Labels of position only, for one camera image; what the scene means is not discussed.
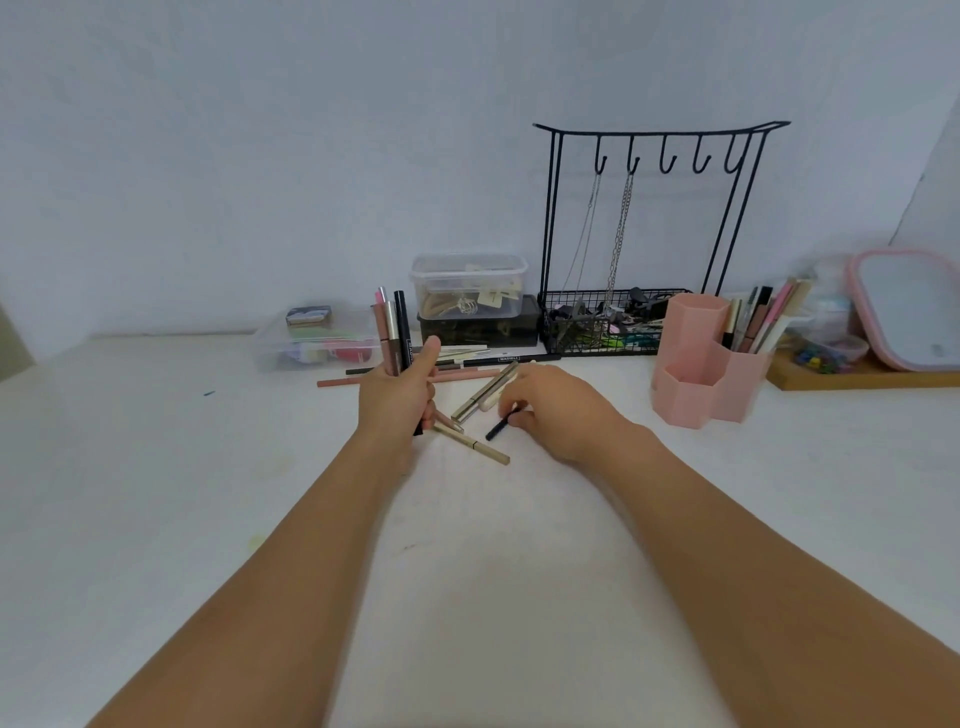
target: gold makeup pen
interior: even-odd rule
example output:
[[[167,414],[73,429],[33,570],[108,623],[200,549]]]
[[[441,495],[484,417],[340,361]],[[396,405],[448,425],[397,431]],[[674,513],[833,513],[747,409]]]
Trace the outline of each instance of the gold makeup pen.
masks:
[[[480,401],[483,398],[485,398],[490,392],[494,392],[496,389],[498,389],[503,382],[505,382],[510,376],[513,375],[513,373],[516,371],[516,369],[519,366],[520,366],[519,362],[516,362],[516,361],[513,362],[512,364],[508,364],[506,367],[503,368],[500,374],[496,376],[495,379],[488,382],[487,385],[483,387],[475,395],[473,395],[473,397],[471,397],[469,400],[465,401],[463,404],[457,407],[456,411],[452,415],[450,415],[450,417],[452,417],[458,423],[462,424],[463,421],[467,419],[467,417],[469,417],[470,415],[472,415],[474,412],[477,411],[477,407],[480,406]]]
[[[434,423],[433,428],[446,435],[451,440],[456,440],[458,443],[466,445],[468,448],[475,449],[481,455],[486,455],[491,460],[496,460],[496,462],[500,463],[500,465],[510,465],[510,455],[505,455],[498,449],[493,449],[489,445],[478,443],[472,437],[469,437],[462,432],[457,432],[457,430],[451,429],[442,423]]]

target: black metal jewelry rack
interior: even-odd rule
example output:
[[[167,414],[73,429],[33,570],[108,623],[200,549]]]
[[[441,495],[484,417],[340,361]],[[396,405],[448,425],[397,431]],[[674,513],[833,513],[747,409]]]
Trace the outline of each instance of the black metal jewelry rack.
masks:
[[[693,154],[691,164],[693,173],[697,175],[703,174],[706,171],[707,165],[712,159],[711,155],[706,155],[700,160],[700,147],[704,137],[728,136],[730,138],[727,155],[723,161],[723,170],[727,175],[733,175],[733,179],[730,193],[727,197],[727,206],[724,209],[723,218],[720,222],[720,229],[717,231],[716,240],[713,243],[713,250],[710,253],[707,273],[704,275],[704,282],[700,288],[701,293],[707,290],[710,273],[713,270],[713,264],[716,261],[717,253],[724,239],[727,223],[731,218],[731,210],[734,208],[733,200],[740,185],[740,179],[744,171],[744,162],[751,150],[751,146],[757,144],[753,165],[750,167],[747,186],[740,200],[739,210],[735,213],[736,222],[733,226],[726,256],[724,257],[723,268],[717,281],[716,294],[719,295],[724,277],[727,274],[727,269],[730,266],[733,246],[736,244],[737,235],[740,233],[743,213],[750,200],[750,193],[754,186],[754,179],[756,178],[756,169],[760,164],[760,157],[763,155],[763,147],[766,144],[767,135],[773,130],[780,129],[789,124],[789,121],[771,121],[767,124],[745,129],[726,129],[713,132],[572,132],[569,130],[554,129],[553,127],[543,126],[542,124],[534,124],[538,129],[550,132],[550,166],[547,172],[546,212],[543,219],[543,254],[540,262],[540,292],[537,298],[540,303],[540,308],[542,309],[540,338],[546,346],[547,351],[550,353],[561,353],[564,356],[657,353],[660,345],[660,327],[655,317],[659,315],[659,317],[662,318],[662,312],[664,310],[663,302],[677,293],[688,292],[684,288],[615,289],[613,291],[609,289],[577,291],[548,290],[550,257],[553,253],[554,223],[557,216],[557,189],[560,184],[560,165],[564,155],[564,138],[566,136],[596,137],[593,172],[597,178],[603,174],[607,166],[607,156],[604,155],[602,159],[600,158],[601,139],[610,136],[630,137],[630,146],[627,151],[626,162],[626,172],[629,182],[632,181],[631,177],[634,172],[636,172],[640,161],[640,157],[633,157],[634,140],[638,137],[661,138],[660,172],[664,175],[670,174],[677,161],[677,156],[671,155],[669,163],[664,164],[668,137],[697,137],[696,151]],[[739,159],[731,165],[731,155],[738,137],[743,139],[743,150],[740,152]],[[627,190],[625,190],[624,196],[626,198],[625,205],[629,206]],[[614,275],[615,270],[612,270],[611,281]]]

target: pink pen holder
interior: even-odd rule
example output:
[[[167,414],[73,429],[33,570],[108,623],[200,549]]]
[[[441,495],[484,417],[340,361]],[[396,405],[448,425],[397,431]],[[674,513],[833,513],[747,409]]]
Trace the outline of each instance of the pink pen holder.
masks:
[[[766,377],[772,354],[731,352],[717,339],[727,302],[681,294],[671,299],[651,382],[654,411],[664,421],[699,429],[708,420],[743,422]]]

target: silver chain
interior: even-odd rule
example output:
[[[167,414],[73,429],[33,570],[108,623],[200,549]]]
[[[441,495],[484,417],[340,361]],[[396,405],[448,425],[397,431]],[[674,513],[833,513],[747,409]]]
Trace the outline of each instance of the silver chain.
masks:
[[[566,290],[566,285],[573,274],[573,268],[577,264],[577,255],[580,254],[580,248],[584,244],[584,233],[587,235],[587,246],[584,248],[584,256],[580,260],[580,274],[577,276],[577,287],[574,289],[580,292],[580,281],[584,277],[584,263],[587,262],[587,253],[590,250],[590,234],[593,232],[593,218],[597,212],[597,197],[600,195],[600,175],[593,176],[593,188],[590,190],[590,199],[587,201],[587,214],[584,216],[584,225],[580,228],[580,240],[577,241],[577,250],[573,252],[573,260],[570,261],[570,270],[566,272],[562,291]]]
[[[630,212],[630,198],[634,196],[634,176],[627,175],[623,185],[623,200],[620,203],[620,223],[616,226],[613,239],[613,257],[610,260],[610,275],[607,277],[607,295],[604,296],[604,314],[609,315],[613,303],[613,285],[616,283],[616,267],[620,264],[620,251],[623,250],[623,232],[627,228],[627,213]]]

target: hook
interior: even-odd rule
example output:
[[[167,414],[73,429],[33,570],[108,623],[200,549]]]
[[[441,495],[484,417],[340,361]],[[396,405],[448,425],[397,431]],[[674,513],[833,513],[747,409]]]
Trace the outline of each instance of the hook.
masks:
[[[597,135],[597,151],[593,153],[593,171],[597,175],[602,175],[604,167],[607,166],[607,155],[603,155],[603,161],[600,161],[600,134]]]
[[[744,157],[747,156],[747,148],[750,146],[751,136],[753,136],[752,133],[747,136],[747,143],[743,145],[743,152],[740,154],[740,161],[736,164],[736,166],[733,169],[731,169],[728,166],[728,163],[730,162],[730,152],[733,151],[733,143],[736,141],[736,134],[730,137],[730,146],[727,147],[727,156],[723,160],[723,168],[727,170],[728,175],[733,174],[734,172],[736,172],[736,170],[738,170],[743,165],[743,159]]]
[[[670,174],[670,170],[673,169],[673,163],[677,161],[677,155],[674,155],[673,158],[670,159],[670,166],[667,167],[666,169],[663,169],[663,153],[666,152],[666,137],[667,137],[667,134],[664,134],[663,142],[660,145],[660,171],[664,175]]]
[[[634,159],[634,166],[630,166],[630,157],[634,154],[634,138],[630,137],[630,148],[627,150],[627,174],[632,175],[636,171],[637,166],[640,164],[640,157]]]
[[[704,159],[704,166],[702,166],[700,169],[697,169],[697,158],[700,156],[700,142],[703,140],[704,136],[700,134],[700,136],[697,137],[697,151],[693,153],[693,174],[695,175],[699,175],[705,169],[707,169],[707,165],[710,164],[710,160],[713,159],[713,157],[707,155],[707,158]]]

